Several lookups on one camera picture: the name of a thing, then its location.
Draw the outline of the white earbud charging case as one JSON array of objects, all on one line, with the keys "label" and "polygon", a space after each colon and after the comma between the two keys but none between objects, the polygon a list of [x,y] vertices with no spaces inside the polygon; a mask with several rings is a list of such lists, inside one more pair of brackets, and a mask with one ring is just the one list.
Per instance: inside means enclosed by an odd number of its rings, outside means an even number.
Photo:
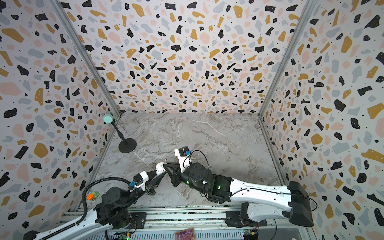
[{"label": "white earbud charging case", "polygon": [[156,165],[156,174],[157,174],[157,175],[160,175],[160,174],[166,172],[166,170],[165,170],[165,168],[164,168],[164,164],[165,164],[165,163],[161,162],[161,163],[158,163],[158,164]]}]

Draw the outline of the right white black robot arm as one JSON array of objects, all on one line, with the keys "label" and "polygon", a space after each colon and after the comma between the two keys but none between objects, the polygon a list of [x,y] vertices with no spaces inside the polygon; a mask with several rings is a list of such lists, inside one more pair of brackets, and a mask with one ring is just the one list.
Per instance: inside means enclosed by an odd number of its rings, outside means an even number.
[{"label": "right white black robot arm", "polygon": [[239,227],[268,219],[287,219],[300,227],[314,226],[311,198],[298,182],[291,181],[287,186],[251,184],[213,174],[200,163],[192,163],[186,169],[176,162],[159,163],[156,171],[168,173],[174,187],[184,183],[212,203],[241,203]]}]

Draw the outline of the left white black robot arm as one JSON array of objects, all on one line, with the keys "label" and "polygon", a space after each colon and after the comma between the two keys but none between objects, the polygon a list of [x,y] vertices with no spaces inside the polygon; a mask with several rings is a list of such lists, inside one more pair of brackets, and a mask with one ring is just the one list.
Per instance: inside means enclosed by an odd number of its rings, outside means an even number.
[{"label": "left white black robot arm", "polygon": [[127,184],[126,189],[112,187],[102,195],[102,202],[88,210],[86,194],[82,194],[84,212],[81,217],[72,220],[61,227],[39,233],[29,231],[24,234],[24,240],[82,240],[93,234],[110,229],[123,229],[132,223],[132,215],[128,208],[135,204],[145,194],[154,195],[166,171],[143,171],[128,181],[119,177],[108,177],[97,180],[91,187],[107,181],[119,181]]}]

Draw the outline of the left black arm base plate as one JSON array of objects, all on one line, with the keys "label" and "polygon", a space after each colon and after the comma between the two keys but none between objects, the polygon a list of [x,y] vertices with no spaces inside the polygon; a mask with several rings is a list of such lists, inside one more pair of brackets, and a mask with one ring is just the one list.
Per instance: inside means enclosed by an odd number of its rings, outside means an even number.
[{"label": "left black arm base plate", "polygon": [[123,226],[121,229],[126,231],[133,231],[143,229],[147,220],[146,212],[130,212],[128,217],[123,219]]}]

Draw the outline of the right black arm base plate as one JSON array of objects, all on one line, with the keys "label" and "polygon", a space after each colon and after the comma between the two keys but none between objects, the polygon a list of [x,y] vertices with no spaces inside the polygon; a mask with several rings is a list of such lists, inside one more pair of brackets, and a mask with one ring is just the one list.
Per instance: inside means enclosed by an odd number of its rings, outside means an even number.
[{"label": "right black arm base plate", "polygon": [[255,222],[242,214],[241,211],[227,211],[225,223],[228,227],[234,228],[244,228],[244,227],[266,227],[267,221],[262,220],[260,222]]}]

